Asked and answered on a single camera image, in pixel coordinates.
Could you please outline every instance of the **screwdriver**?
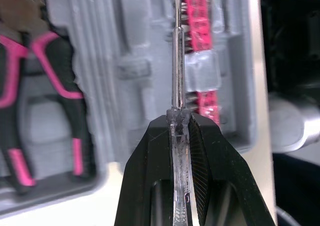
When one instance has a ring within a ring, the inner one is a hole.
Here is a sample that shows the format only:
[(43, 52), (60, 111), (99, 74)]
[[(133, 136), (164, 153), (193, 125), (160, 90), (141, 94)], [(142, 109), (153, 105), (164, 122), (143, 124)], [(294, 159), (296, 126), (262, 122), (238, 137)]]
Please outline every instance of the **screwdriver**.
[(172, 107), (167, 110), (173, 166), (173, 226), (191, 226), (191, 158), (188, 124), (191, 111), (185, 97), (185, 36), (181, 27), (182, 0), (175, 1), (172, 37)]
[(125, 166), (114, 225), (193, 226), (192, 185), (199, 225), (217, 225), (213, 200), (226, 184), (247, 225), (275, 226), (246, 161), (211, 119), (186, 108), (181, 6), (175, 0), (172, 107), (149, 124)]

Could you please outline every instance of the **pliers handle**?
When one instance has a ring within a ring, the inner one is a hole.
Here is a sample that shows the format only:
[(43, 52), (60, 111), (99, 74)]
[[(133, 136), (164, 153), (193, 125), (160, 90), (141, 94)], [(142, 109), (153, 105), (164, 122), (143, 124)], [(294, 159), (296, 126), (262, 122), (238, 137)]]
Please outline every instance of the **pliers handle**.
[[(83, 94), (72, 71), (71, 44), (56, 33), (47, 32), (35, 39), (31, 48), (53, 87), (58, 92), (72, 130), (73, 175), (87, 178), (92, 172), (93, 144), (86, 120)], [(26, 193), (36, 184), (30, 162), (23, 150), (17, 126), (21, 59), (28, 49), (0, 36), (0, 141), (8, 165), (11, 183), (18, 193)]]

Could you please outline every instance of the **black object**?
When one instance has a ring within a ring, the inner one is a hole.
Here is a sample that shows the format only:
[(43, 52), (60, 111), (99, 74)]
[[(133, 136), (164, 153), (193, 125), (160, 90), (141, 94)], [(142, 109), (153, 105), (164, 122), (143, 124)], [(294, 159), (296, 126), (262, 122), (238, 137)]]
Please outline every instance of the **black object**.
[[(189, 123), (192, 176), (200, 225), (212, 220), (213, 188), (234, 187), (247, 225), (274, 225), (245, 160), (210, 119), (193, 114)], [(126, 164), (115, 226), (172, 225), (173, 171), (165, 116), (152, 121)]]
[(320, 75), (320, 1), (262, 0), (268, 91), (294, 91)]
[(320, 166), (284, 154), (273, 155), (273, 166), (276, 204), (301, 225), (319, 225)]

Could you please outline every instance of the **tool kit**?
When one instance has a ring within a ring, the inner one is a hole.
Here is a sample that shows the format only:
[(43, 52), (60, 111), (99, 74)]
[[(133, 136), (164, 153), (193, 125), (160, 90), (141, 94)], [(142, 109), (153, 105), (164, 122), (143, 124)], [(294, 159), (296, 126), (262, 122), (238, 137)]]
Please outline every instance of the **tool kit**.
[[(247, 1), (181, 7), (186, 107), (239, 152), (257, 133)], [(0, 0), (1, 215), (93, 192), (107, 162), (124, 168), (171, 106), (174, 8), (175, 0)]]

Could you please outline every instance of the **pink grip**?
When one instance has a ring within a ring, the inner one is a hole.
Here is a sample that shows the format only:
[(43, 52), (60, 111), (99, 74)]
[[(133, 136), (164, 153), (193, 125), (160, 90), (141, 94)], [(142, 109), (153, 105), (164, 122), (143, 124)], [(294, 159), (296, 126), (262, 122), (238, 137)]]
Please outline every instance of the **pink grip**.
[(34, 186), (36, 181), (31, 177), (25, 158), (20, 149), (9, 149), (9, 156), (16, 171), (17, 179), (24, 186)]
[(28, 49), (19, 43), (0, 35), (0, 43), (6, 49), (6, 76), (3, 95), (0, 97), (0, 108), (11, 106), (17, 98), (20, 59), (28, 55)]
[(67, 91), (64, 86), (61, 84), (59, 78), (57, 77), (55, 71), (50, 65), (50, 62), (48, 61), (46, 57), (46, 46), (58, 38), (59, 36), (56, 33), (53, 32), (48, 32), (32, 43), (32, 49), (35, 53), (35, 55), (38, 57), (38, 59), (41, 62), (41, 65), (48, 75), (51, 83), (53, 84), (54, 88), (56, 91), (63, 97), (68, 98), (68, 99), (82, 99), (84, 96), (81, 92), (69, 92)]
[(81, 175), (84, 172), (84, 164), (82, 160), (82, 147), (81, 147), (81, 139), (73, 138), (73, 173), (74, 175)]

